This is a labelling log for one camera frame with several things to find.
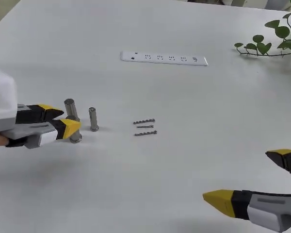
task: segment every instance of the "electrical outlet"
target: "electrical outlet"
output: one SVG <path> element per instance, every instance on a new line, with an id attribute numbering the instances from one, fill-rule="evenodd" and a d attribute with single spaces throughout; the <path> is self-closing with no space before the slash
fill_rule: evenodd
<path id="1" fill-rule="evenodd" d="M 189 55 L 160 54 L 151 52 L 121 52 L 122 61 L 151 62 L 178 65 L 208 66 L 205 57 Z"/>

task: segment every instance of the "green plant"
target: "green plant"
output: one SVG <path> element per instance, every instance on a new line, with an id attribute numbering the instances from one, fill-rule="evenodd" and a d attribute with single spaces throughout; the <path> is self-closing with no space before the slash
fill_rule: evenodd
<path id="1" fill-rule="evenodd" d="M 239 48 L 241 48 L 244 44 L 243 43 L 236 43 L 234 46 L 236 47 L 236 50 L 240 54 L 247 54 L 247 55 L 255 55 L 255 56 L 285 56 L 290 55 L 291 52 L 283 53 L 283 50 L 290 49 L 291 50 L 291 39 L 287 39 L 288 36 L 291 34 L 291 25 L 289 23 L 289 17 L 291 16 L 291 12 L 289 14 L 286 14 L 283 16 L 283 18 L 287 21 L 286 26 L 279 26 L 280 20 L 273 20 L 265 24 L 265 27 L 267 28 L 273 28 L 275 30 L 275 34 L 277 37 L 282 39 L 282 42 L 277 47 L 278 49 L 281 49 L 280 54 L 274 54 L 269 55 L 268 51 L 272 47 L 272 43 L 264 44 L 264 36 L 263 35 L 255 35 L 252 40 L 254 43 L 248 43 L 243 48 L 245 49 L 244 52 L 240 51 Z"/>

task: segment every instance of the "metal pin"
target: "metal pin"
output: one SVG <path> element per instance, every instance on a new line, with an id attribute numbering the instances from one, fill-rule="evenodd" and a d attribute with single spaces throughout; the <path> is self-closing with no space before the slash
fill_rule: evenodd
<path id="1" fill-rule="evenodd" d="M 154 125 L 142 125 L 142 126 L 137 126 L 137 128 L 154 128 Z"/>
<path id="2" fill-rule="evenodd" d="M 148 123 L 148 122 L 155 122 L 155 119 L 135 121 L 133 124 L 136 125 L 136 124 L 142 124 L 142 123 Z"/>
<path id="3" fill-rule="evenodd" d="M 97 125 L 97 115 L 96 115 L 96 109 L 91 107 L 88 109 L 89 112 L 89 118 L 91 120 L 91 131 L 96 132 L 99 130 L 99 126 Z"/>
<path id="4" fill-rule="evenodd" d="M 146 133 L 135 133 L 135 136 L 144 136 L 149 134 L 157 134 L 157 131 L 146 132 Z"/>
<path id="5" fill-rule="evenodd" d="M 77 121 L 77 118 L 75 116 L 67 116 L 66 119 L 70 119 L 70 120 L 76 120 Z M 74 134 L 72 134 L 70 137 L 70 142 L 71 143 L 78 143 L 78 142 L 81 142 L 82 141 L 82 134 L 80 133 L 79 130 L 75 131 Z"/>
<path id="6" fill-rule="evenodd" d="M 74 100 L 73 99 L 66 99 L 64 101 L 64 103 L 65 103 L 67 115 L 68 116 L 75 116 L 77 121 L 80 121 L 80 118 L 78 117 L 78 113 L 77 113 L 77 109 L 76 109 Z"/>

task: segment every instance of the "white power strip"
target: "white power strip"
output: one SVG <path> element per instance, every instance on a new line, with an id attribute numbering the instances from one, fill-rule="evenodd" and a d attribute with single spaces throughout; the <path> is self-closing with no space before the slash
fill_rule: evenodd
<path id="1" fill-rule="evenodd" d="M 121 60 L 128 62 L 153 62 L 178 65 L 208 66 L 206 59 L 201 56 L 160 54 L 150 52 L 122 51 Z"/>

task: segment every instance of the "metal screw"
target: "metal screw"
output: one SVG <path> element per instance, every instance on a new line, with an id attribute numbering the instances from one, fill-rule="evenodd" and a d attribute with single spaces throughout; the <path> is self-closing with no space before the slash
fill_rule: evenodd
<path id="1" fill-rule="evenodd" d="M 66 119 L 76 120 L 77 121 L 77 118 L 75 116 L 67 116 Z M 82 134 L 80 133 L 79 130 L 77 130 L 77 131 L 74 132 L 74 134 L 72 134 L 70 136 L 69 139 L 70 139 L 71 143 L 76 144 L 76 143 L 82 141 Z"/>
<path id="2" fill-rule="evenodd" d="M 91 131 L 96 132 L 99 130 L 99 126 L 97 125 L 97 115 L 96 115 L 96 109 L 91 107 L 88 109 L 89 112 L 89 118 L 91 120 Z"/>
<path id="3" fill-rule="evenodd" d="M 75 116 L 77 121 L 80 121 L 80 118 L 78 117 L 78 113 L 77 113 L 77 109 L 74 103 L 73 99 L 66 99 L 64 101 L 65 107 L 66 107 L 66 111 L 67 111 L 67 115 L 68 116 Z"/>
<path id="4" fill-rule="evenodd" d="M 142 126 L 137 126 L 137 128 L 154 128 L 154 125 L 142 125 Z"/>
<path id="5" fill-rule="evenodd" d="M 135 121 L 133 124 L 136 125 L 136 124 L 142 124 L 142 123 L 148 123 L 148 122 L 155 122 L 155 119 Z"/>
<path id="6" fill-rule="evenodd" d="M 149 134 L 157 134 L 157 131 L 146 132 L 146 133 L 135 133 L 135 136 L 143 136 L 143 135 L 149 135 Z"/>

